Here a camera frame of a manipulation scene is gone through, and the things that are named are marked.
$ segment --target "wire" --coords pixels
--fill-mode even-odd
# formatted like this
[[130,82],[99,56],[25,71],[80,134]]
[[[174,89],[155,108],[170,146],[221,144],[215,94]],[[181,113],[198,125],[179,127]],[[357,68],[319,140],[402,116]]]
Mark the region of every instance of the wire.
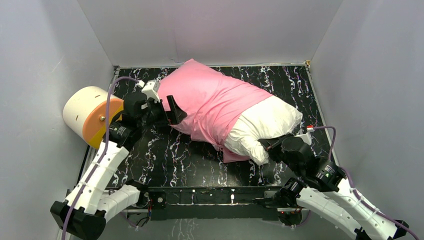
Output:
[[[334,147],[334,142],[335,142],[335,140],[336,140],[336,128],[335,127],[333,127],[333,126],[315,126],[315,127],[313,127],[313,129],[314,130],[318,130],[318,129],[333,129],[333,136],[332,136],[332,140],[331,140],[331,146],[330,146],[330,151],[329,151],[329,153],[328,153],[328,159],[331,161],[331,154],[332,154],[332,152],[333,152],[333,147]],[[346,168],[344,168],[344,167],[339,167],[339,168],[341,168],[345,173],[346,173],[346,177],[347,177],[347,180],[349,181],[349,185],[350,185],[350,187],[353,189],[353,194],[355,195],[355,197],[358,199],[358,200],[361,200],[361,196],[359,195],[359,193],[358,193],[358,191],[356,190],[356,189],[354,189],[355,188],[355,184],[354,184],[354,182],[353,182],[353,180],[352,180],[352,176],[351,176],[351,174],[349,173],[349,171],[346,169]],[[376,211],[376,209],[375,208],[373,208],[372,206],[370,206],[368,203],[366,203],[365,201],[361,201],[361,203],[367,208],[367,209],[369,209],[369,210],[371,210],[372,212],[375,212]],[[418,238],[418,236],[412,231],[412,230],[410,230],[409,228],[407,228],[406,226],[404,226],[404,225],[402,225],[400,222],[398,222],[398,221],[396,221],[396,220],[394,220],[393,218],[391,218],[390,216],[387,216],[387,215],[385,215],[384,213],[382,213],[382,212],[380,212],[380,211],[377,211],[376,212],[376,214],[377,215],[379,215],[380,217],[383,217],[383,218],[385,218],[385,219],[387,219],[387,220],[389,220],[390,222],[392,222],[392,223],[394,223],[394,224],[396,224],[397,226],[399,226],[400,228],[402,228],[403,230],[405,230],[405,231],[407,231],[409,234],[411,234],[416,240],[419,240],[419,238]]]
[[[130,80],[133,81],[135,83],[138,83],[139,81],[128,77],[128,76],[121,76],[117,79],[115,79],[115,81],[112,82],[109,90],[107,91],[107,99],[106,99],[106,113],[104,114],[104,125],[106,127],[106,133],[104,134],[104,149],[103,152],[101,153],[100,157],[98,158],[97,163],[99,164],[103,158],[106,155],[106,152],[108,151],[108,146],[109,146],[109,106],[111,105],[111,95],[115,90],[115,86],[116,84],[121,81],[121,80]],[[84,183],[88,183],[90,178],[93,176],[95,170],[97,169],[97,167],[99,166],[98,164],[95,164],[93,166],[93,168],[91,169],[91,171],[88,173],[87,178],[84,180]],[[83,193],[84,189],[86,188],[85,184],[81,183],[81,188],[79,189],[78,193],[75,196],[75,199],[72,201],[72,204],[69,207],[69,210],[67,211],[66,217],[65,217],[65,221],[63,222],[63,228],[62,228],[62,240],[66,240],[66,233],[67,233],[67,228],[68,228],[68,223],[69,223],[69,219],[71,218],[71,213],[72,210],[75,208],[75,205],[77,204],[78,200],[81,197],[81,194]]]

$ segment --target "robotic arm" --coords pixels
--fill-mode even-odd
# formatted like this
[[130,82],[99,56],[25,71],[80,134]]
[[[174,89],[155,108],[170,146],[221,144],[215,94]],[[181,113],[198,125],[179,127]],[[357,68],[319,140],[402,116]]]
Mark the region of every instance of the robotic arm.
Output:
[[314,156],[309,146],[313,130],[310,126],[307,134],[259,140],[270,159],[284,162],[298,176],[290,178],[268,201],[308,208],[356,240],[392,240],[410,232],[408,224],[385,216],[360,194],[347,171]]
[[138,84],[143,87],[142,91],[127,95],[123,111],[112,118],[98,153],[77,186],[64,201],[55,201],[50,208],[56,223],[64,231],[62,237],[69,232],[84,240],[96,240],[112,217],[131,205],[142,206],[149,201],[144,197],[147,187],[133,180],[101,199],[112,175],[142,137],[143,130],[151,125],[176,125],[187,116],[172,95],[167,96],[170,111],[164,110],[157,94],[158,81]]

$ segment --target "white wall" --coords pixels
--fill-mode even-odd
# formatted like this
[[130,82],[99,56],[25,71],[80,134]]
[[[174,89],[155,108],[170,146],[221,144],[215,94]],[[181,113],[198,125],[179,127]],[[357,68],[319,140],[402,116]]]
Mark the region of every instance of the white wall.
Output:
[[423,13],[422,0],[344,0],[311,62],[323,115],[337,128],[340,164],[421,238]]
[[0,239],[52,240],[55,200],[73,188],[86,144],[62,120],[113,67],[76,0],[0,2]]
[[342,0],[78,0],[112,64],[312,59]]

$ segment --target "black marble table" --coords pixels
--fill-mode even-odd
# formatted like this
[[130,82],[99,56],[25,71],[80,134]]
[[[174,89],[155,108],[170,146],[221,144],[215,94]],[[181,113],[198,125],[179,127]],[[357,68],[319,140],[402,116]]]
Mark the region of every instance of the black marble table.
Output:
[[[303,113],[300,129],[323,124],[317,102],[303,65],[289,66],[226,66],[214,67],[227,76],[249,82]],[[121,69],[119,77],[139,80],[161,80],[175,70],[165,68]],[[136,91],[133,82],[119,82],[115,95],[124,98]],[[312,135],[316,155],[328,154],[330,145],[324,131]],[[109,188],[119,188],[134,179],[149,187],[162,188],[225,188],[281,186],[294,174],[283,163],[271,162],[258,166],[253,161],[223,163],[223,155],[211,144],[191,141],[190,137],[170,127],[153,127],[144,131],[142,139],[121,163],[110,180]]]

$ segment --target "cylinder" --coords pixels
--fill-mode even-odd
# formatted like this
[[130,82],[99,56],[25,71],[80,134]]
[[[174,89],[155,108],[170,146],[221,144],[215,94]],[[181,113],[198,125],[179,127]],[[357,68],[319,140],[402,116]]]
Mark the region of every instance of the cylinder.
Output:
[[[63,108],[63,120],[84,141],[99,149],[106,132],[105,114],[108,92],[87,86],[77,91]],[[124,109],[124,101],[114,95],[110,96],[109,123]]]

